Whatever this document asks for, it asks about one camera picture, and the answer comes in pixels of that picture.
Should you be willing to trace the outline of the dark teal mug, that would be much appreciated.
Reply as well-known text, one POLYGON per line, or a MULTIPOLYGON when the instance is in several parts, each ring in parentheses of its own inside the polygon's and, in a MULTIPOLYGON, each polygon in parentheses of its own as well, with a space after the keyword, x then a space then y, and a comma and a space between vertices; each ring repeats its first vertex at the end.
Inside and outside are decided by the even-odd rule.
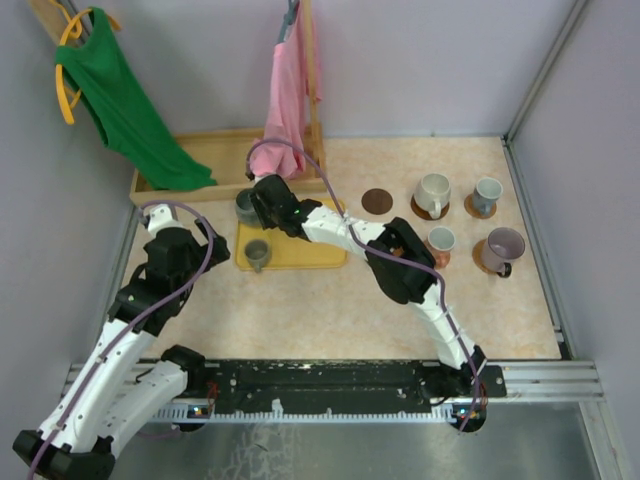
POLYGON ((250 189, 241 190, 235 198, 235 212, 238 221, 249 227, 260 228, 261 223, 250 199, 250 189))

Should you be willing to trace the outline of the large white mug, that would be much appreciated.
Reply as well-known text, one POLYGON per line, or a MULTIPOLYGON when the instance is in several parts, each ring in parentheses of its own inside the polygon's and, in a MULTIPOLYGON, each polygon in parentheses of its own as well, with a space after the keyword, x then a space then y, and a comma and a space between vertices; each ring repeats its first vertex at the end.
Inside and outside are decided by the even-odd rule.
MULTIPOLYGON (((450 203, 451 183, 449 178, 440 173, 430 173, 422 177, 417 183, 413 196, 418 204, 425 210, 440 210, 439 206, 432 206, 433 201, 450 203)), ((439 216, 440 213, 432 213, 432 216, 439 216)))

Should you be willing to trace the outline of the pink lettered mug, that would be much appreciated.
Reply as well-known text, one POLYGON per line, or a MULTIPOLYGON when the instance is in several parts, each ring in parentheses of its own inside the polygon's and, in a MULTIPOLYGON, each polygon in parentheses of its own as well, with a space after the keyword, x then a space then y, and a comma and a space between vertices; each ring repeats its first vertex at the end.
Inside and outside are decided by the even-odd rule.
POLYGON ((445 268, 451 260, 451 252, 456 245, 454 232, 444 226, 434 227, 427 236, 427 243, 432 252, 436 268, 445 268))

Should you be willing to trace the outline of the cork woven coaster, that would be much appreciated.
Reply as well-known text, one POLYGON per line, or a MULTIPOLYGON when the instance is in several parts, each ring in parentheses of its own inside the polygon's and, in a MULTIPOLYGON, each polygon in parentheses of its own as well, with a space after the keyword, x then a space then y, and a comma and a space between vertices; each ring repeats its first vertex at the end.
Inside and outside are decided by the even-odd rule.
POLYGON ((486 239, 482 239, 474 245, 472 250, 472 258, 473 258, 474 264, 484 273, 488 275, 496 275, 496 272, 487 268, 482 261, 482 253, 483 253, 485 244, 486 244, 486 239))

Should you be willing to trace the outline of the grey blue mug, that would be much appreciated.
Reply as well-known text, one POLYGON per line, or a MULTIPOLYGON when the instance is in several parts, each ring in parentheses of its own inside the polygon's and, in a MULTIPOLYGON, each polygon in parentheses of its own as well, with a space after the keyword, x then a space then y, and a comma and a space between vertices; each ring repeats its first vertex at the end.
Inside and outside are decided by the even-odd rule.
POLYGON ((483 215, 487 215, 491 206, 500 199, 503 194, 501 182, 495 178, 481 178, 475 185, 473 192, 473 206, 483 215))

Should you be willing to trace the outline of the purple glass cup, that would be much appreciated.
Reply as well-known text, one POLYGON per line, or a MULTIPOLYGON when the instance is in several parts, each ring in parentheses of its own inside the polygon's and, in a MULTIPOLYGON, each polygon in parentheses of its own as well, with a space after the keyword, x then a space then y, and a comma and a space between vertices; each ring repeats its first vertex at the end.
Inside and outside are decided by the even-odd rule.
POLYGON ((518 231, 499 227, 487 236, 481 252, 481 262, 491 273, 509 278, 513 264, 524 255, 525 250, 525 240, 518 231))

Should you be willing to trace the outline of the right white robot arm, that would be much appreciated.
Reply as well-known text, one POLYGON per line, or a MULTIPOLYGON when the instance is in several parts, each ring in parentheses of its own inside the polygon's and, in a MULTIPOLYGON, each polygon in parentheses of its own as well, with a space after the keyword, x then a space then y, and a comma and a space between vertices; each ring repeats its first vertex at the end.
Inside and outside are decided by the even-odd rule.
POLYGON ((448 387, 466 396, 481 385, 486 356, 446 303, 446 284, 435 270, 435 258, 406 220, 370 222, 348 215, 339 204, 300 200, 277 175, 257 181, 249 198, 263 228, 362 258, 382 293, 409 306, 425 323, 438 361, 448 368, 448 387))

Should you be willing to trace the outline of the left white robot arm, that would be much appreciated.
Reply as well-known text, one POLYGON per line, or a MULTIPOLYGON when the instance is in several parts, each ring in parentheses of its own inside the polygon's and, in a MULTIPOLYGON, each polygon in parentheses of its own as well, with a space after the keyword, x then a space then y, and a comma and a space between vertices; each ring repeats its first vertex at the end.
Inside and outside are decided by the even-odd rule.
POLYGON ((28 465, 29 478, 108 478, 122 448, 160 407, 206 389, 204 356, 174 345, 132 391, 116 397, 141 354, 186 305, 195 281, 230 257, 226 240, 206 219, 194 223, 206 244, 174 220, 150 231, 147 259, 117 292, 73 385, 38 429, 17 435, 13 450, 28 465))

